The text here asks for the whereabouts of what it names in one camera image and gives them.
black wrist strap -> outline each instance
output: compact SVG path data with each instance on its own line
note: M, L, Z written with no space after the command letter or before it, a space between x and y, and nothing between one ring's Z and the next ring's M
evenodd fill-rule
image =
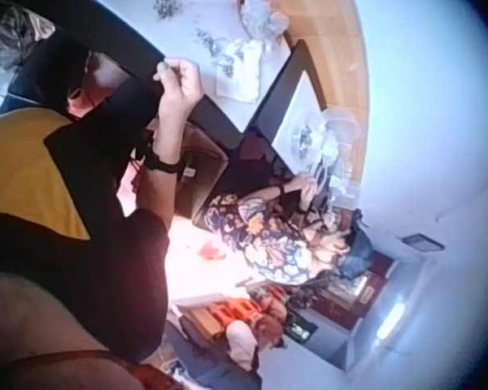
M277 188L280 189L280 197L284 197L285 195L284 185L278 185Z
M297 206L297 208L296 208L296 212L297 212L298 214L300 214L300 215L305 215L305 214L307 214L307 210L304 210L304 209L303 209L302 207L300 207L300 206Z
M145 153L145 167L151 171L163 171L167 173L177 173L179 171L179 162L175 164L167 164L159 159L159 156L154 153L152 148L148 148Z

ceiling light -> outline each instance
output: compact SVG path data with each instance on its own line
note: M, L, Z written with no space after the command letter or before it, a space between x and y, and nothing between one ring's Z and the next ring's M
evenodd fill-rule
M377 338L384 340L394 329L396 323L401 319L405 311L405 305L403 303L397 303L394 305L389 315L385 319L384 323L377 330Z

wristwatch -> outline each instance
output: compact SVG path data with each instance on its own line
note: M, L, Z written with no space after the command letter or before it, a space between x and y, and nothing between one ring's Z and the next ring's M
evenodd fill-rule
M145 161L143 165L151 171L163 171L167 173L177 173L179 171L179 162L175 164L167 164L162 162L157 154L154 153L151 147L146 150Z

white table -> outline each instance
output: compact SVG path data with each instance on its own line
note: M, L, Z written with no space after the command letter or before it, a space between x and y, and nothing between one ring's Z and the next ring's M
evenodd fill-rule
M246 39L234 0L184 0L180 14L159 20L154 0L98 0L109 11L134 28L168 57L184 57L199 64L206 95L228 116L239 132L244 132L265 94L277 78L290 48L285 40L280 48L264 53L260 64L260 95L256 103L239 102L216 95L216 66L198 39L201 29L228 42Z

floral shirt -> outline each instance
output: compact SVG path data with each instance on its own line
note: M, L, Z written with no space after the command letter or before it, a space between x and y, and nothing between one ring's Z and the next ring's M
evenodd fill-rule
M309 279L311 254L305 238L271 203L260 198L239 202L235 195L219 195L211 201L205 222L265 278L280 284Z

